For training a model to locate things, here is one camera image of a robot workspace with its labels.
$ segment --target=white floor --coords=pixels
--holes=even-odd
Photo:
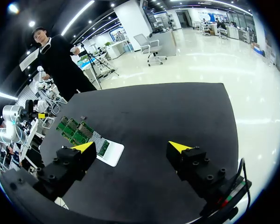
[[[112,60],[120,76],[112,74],[101,85],[109,89],[157,83],[223,83],[236,119],[239,160],[245,158],[254,201],[280,156],[280,72],[242,41],[202,36],[190,28],[174,34],[177,56],[168,57],[163,65],[148,67],[147,55],[124,53]],[[245,196],[238,205],[241,212],[246,203]]]

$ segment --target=white pillar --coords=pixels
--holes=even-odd
[[[259,44],[260,50],[266,50],[266,36],[264,25],[260,20],[260,17],[257,13],[253,14],[255,31],[257,36],[257,44]]]
[[[136,0],[129,0],[120,6],[115,7],[114,12],[125,29],[126,35],[134,50],[140,50],[140,45],[134,39],[134,36],[138,34],[148,36],[151,33],[151,27],[144,19],[139,4]]]

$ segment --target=green circuit board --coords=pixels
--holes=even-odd
[[[71,138],[74,136],[75,131],[77,130],[78,123],[71,118],[68,122],[65,128],[63,129],[61,135],[65,137],[67,140],[71,140]]]
[[[71,144],[73,144],[75,146],[78,146],[78,145],[82,145],[84,143],[87,143],[88,140],[89,140],[89,138],[77,129],[75,131],[73,137],[71,138],[70,142],[71,142]]]
[[[56,130],[57,131],[63,131],[65,126],[67,125],[67,122],[68,122],[68,118],[63,116],[60,120],[60,123],[58,124],[58,126],[56,127]]]
[[[97,155],[101,157],[104,156],[109,146],[109,142],[102,138],[100,134],[95,132],[84,121],[78,124],[73,118],[68,119],[63,116],[56,130],[62,131],[61,135],[74,146],[93,141],[96,145]]]

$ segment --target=black mat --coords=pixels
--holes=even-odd
[[[76,94],[62,112],[104,138],[125,146],[116,167],[96,160],[63,198],[69,209],[115,221],[182,224],[199,216],[205,201],[181,182],[166,159],[169,140],[200,146],[227,176],[236,173],[238,138],[223,84],[138,85]],[[41,145],[45,165],[71,144],[53,124]]]

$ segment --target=yellow label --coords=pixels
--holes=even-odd
[[[169,141],[169,143],[171,145],[173,145],[174,148],[176,148],[176,150],[179,152],[179,153],[182,153],[183,150],[186,150],[187,148],[193,148],[193,147],[189,147],[189,146],[184,146],[184,145],[181,145],[181,144],[178,144],[178,143],[175,143],[175,142],[172,142],[172,141]]]
[[[46,115],[45,115],[44,113],[39,113],[39,114],[38,114],[38,118],[39,118],[39,119],[45,118],[45,117],[46,117]]]
[[[80,150],[81,153],[83,153],[92,143],[93,143],[93,141],[87,142],[87,143],[82,144],[82,145],[74,146],[72,148],[74,148],[76,150]]]

